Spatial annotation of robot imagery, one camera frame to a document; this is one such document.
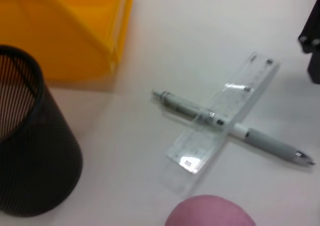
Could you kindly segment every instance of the ruler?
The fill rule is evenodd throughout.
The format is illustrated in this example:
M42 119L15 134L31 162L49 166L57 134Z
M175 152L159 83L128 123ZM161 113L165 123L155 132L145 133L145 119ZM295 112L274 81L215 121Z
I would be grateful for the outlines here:
M235 123L241 121L257 102L280 67L279 62L254 53L206 107L223 118L223 125L207 127L210 115L199 115L167 151L173 162L197 174L212 158Z

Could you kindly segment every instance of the yellow plastic bin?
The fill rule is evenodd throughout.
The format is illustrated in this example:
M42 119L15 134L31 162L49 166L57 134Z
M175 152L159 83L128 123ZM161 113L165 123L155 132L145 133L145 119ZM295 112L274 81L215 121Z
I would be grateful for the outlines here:
M0 44L35 57L47 79L111 74L121 61L133 0L0 0Z

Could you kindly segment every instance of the pen grip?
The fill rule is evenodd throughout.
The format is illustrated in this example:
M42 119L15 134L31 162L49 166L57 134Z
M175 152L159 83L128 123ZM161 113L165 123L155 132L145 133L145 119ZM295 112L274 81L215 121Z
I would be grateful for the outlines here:
M295 147L280 142L262 132L251 128L249 129L244 141L249 145L260 148L288 161L292 161L296 157L297 149Z

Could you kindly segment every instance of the black mesh pen holder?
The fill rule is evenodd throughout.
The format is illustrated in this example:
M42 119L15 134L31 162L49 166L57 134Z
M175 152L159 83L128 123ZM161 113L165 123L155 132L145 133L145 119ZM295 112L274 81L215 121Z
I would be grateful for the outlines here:
M0 46L0 210L35 216L74 189L79 145L27 53Z

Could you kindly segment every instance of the clear plastic ruler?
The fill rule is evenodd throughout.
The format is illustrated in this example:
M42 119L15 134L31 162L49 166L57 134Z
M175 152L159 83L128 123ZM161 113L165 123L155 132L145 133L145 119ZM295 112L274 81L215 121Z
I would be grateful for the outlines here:
M200 113L166 153L170 160L188 174L184 177L181 169L174 168L177 172L167 172L167 176L173 173L172 177L167 179L179 180L183 177L181 182L175 182L180 188L194 180L190 178L191 175L198 174L216 154L234 124L241 121L256 103L279 66L278 62L269 57L257 53L250 56L206 107L218 118L223 118L225 123L217 124L216 128L208 127L207 122L211 115Z

